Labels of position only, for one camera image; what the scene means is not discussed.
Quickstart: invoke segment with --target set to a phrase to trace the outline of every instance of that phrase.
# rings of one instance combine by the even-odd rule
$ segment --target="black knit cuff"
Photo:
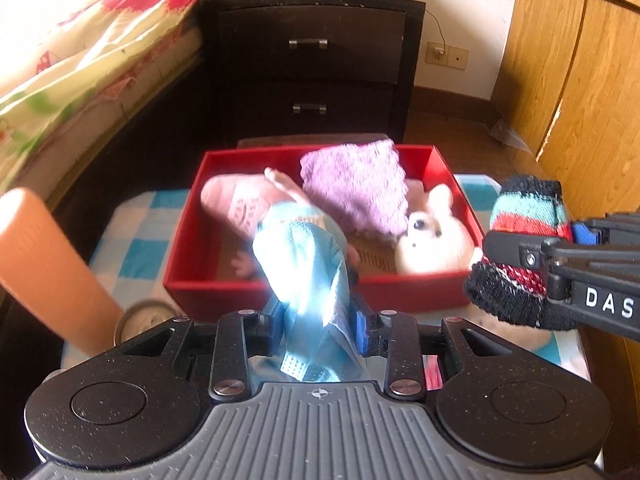
[[[544,298],[515,286],[491,264],[474,264],[464,289],[471,303],[500,321],[544,330],[577,327],[574,320],[558,314]]]
[[[557,180],[540,180],[533,175],[517,174],[509,178],[500,193],[522,193],[548,196],[555,200],[562,200],[562,186]]]

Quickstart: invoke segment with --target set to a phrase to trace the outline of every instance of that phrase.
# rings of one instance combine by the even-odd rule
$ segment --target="drawer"
[[[220,12],[222,54],[244,78],[398,81],[404,12],[282,6]]]
[[[234,123],[239,137],[386,133],[394,86],[315,82],[238,83]]]

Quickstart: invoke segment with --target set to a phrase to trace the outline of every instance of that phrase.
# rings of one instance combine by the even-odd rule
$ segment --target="blue face mask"
[[[346,317],[347,241],[335,222],[311,205],[277,203],[258,228],[253,248],[284,304],[280,371],[304,382],[365,378]]]

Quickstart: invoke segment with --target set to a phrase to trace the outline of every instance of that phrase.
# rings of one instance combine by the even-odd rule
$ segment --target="white wall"
[[[415,85],[488,99],[509,33],[514,0],[421,0],[436,15],[447,44],[466,48],[466,70],[424,62],[428,41],[441,43],[435,20],[425,13]]]

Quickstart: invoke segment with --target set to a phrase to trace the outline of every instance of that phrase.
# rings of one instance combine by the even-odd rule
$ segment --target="white plush toy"
[[[475,246],[464,224],[452,216],[449,187],[434,187],[423,194],[421,203],[415,191],[412,195],[407,234],[396,245],[398,274],[469,270],[482,258],[482,249]]]

